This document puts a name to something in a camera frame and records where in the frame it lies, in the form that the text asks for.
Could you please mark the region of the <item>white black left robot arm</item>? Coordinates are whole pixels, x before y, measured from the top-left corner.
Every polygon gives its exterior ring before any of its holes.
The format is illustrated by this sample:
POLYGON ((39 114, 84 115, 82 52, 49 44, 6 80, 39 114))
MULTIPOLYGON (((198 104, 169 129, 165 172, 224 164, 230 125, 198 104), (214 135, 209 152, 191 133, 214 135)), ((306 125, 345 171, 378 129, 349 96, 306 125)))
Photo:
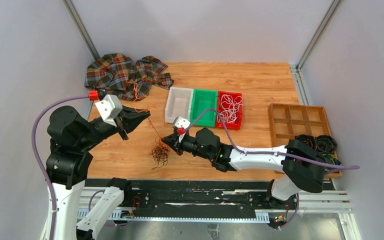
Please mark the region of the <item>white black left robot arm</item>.
POLYGON ((68 105, 50 115, 46 175, 56 203, 55 227, 49 229, 49 234, 56 240, 95 240, 115 208, 132 203, 131 181, 114 177, 86 217, 77 221, 81 194, 93 160, 90 150, 115 134, 127 140, 128 134, 150 115, 148 110, 123 107, 115 116, 115 125, 104 122, 101 117, 87 121, 68 105))

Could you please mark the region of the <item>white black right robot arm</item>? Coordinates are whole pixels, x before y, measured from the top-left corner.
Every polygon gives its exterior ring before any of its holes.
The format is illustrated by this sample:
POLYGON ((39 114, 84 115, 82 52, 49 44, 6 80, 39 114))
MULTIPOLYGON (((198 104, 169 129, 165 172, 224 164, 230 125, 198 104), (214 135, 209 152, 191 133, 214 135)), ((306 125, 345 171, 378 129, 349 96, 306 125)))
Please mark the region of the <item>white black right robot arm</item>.
POLYGON ((195 136, 189 132, 180 134, 175 129, 162 142, 179 156, 187 152, 209 160, 221 172, 264 169, 283 173, 281 178, 270 182, 265 195, 266 203, 274 209, 300 191, 323 191, 323 156, 299 140, 292 139, 287 145, 272 148, 246 148, 222 143, 219 136, 205 127, 195 136))

